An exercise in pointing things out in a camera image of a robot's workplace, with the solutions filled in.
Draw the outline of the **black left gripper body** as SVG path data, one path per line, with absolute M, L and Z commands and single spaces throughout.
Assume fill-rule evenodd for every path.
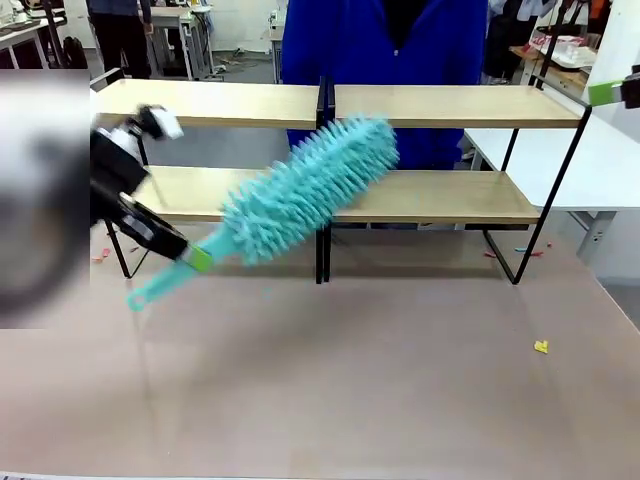
M 110 220 L 118 225 L 150 226 L 145 210 L 131 195 L 148 176 L 139 143 L 138 126 L 93 129 L 90 134 L 90 221 Z

